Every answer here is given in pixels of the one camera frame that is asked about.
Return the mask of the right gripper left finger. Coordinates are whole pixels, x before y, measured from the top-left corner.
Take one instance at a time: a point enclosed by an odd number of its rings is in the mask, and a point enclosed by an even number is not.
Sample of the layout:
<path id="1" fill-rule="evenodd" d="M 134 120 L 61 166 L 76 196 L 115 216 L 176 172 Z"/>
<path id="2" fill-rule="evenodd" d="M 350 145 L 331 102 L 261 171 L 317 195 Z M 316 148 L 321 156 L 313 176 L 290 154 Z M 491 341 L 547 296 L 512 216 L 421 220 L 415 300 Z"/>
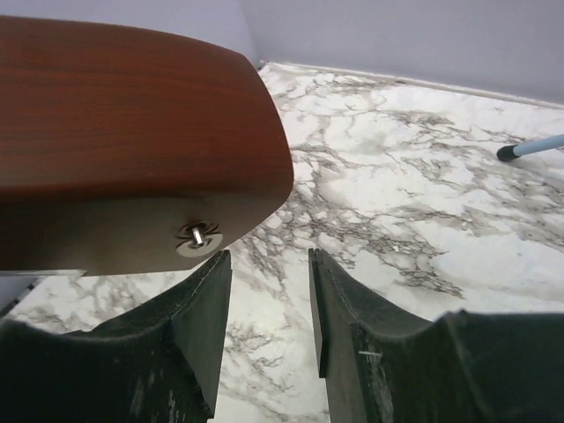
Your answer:
<path id="1" fill-rule="evenodd" d="M 215 413 L 232 282 L 220 251 L 89 331 L 1 322 L 4 422 L 205 422 Z"/>

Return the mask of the brown wooden metronome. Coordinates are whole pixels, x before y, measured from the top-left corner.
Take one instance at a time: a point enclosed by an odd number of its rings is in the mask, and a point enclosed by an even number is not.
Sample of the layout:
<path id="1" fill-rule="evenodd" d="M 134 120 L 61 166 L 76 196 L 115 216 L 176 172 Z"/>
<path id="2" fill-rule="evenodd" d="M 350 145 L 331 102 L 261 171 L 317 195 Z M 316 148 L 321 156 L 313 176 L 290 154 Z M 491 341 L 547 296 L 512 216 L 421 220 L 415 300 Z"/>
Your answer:
<path id="1" fill-rule="evenodd" d="M 192 268 L 289 197 L 278 111 L 242 54 L 108 24 L 1 18 L 1 268 Z"/>

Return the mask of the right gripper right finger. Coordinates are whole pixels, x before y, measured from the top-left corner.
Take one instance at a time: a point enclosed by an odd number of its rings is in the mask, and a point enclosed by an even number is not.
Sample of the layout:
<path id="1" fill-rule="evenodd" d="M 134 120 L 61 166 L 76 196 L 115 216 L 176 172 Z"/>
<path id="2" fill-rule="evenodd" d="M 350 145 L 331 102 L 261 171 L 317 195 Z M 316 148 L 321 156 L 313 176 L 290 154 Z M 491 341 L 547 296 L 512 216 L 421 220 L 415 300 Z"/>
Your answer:
<path id="1" fill-rule="evenodd" d="M 418 317 L 308 252 L 318 374 L 334 422 L 560 422 L 563 316 Z"/>

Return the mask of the light blue music stand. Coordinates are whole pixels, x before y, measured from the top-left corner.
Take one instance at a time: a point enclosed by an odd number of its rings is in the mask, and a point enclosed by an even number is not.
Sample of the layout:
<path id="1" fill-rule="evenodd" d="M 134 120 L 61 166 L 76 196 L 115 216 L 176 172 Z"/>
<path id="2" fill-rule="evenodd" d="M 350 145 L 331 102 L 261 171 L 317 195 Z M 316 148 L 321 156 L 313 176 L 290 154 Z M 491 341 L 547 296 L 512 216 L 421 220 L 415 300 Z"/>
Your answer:
<path id="1" fill-rule="evenodd" d="M 564 135 L 543 138 L 519 145 L 505 145 L 497 153 L 497 159 L 502 162 L 516 160 L 525 155 L 561 148 L 564 145 Z"/>

